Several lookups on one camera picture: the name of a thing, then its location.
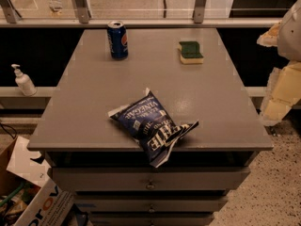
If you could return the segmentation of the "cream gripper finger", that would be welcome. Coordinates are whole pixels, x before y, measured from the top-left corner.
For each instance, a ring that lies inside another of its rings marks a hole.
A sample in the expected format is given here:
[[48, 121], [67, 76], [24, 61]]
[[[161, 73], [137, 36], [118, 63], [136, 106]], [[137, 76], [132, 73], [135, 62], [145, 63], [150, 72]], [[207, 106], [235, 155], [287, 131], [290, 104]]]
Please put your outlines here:
[[261, 34], [257, 39], [257, 44], [264, 47], [277, 47], [279, 27], [280, 23], [276, 23], [268, 31]]
[[300, 100], [301, 62], [290, 61], [282, 69], [274, 68], [261, 103], [261, 123], [264, 126], [276, 125]]

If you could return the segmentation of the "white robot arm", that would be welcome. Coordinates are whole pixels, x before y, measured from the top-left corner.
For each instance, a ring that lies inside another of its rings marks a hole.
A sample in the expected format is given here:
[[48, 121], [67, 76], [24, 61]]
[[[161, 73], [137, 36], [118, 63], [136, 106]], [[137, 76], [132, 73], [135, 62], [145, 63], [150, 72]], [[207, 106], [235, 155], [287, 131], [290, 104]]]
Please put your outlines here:
[[274, 126], [301, 100], [301, 0], [279, 23], [260, 35], [257, 44], [276, 47], [277, 53], [289, 60], [283, 69], [274, 68], [270, 73], [261, 103], [261, 123]]

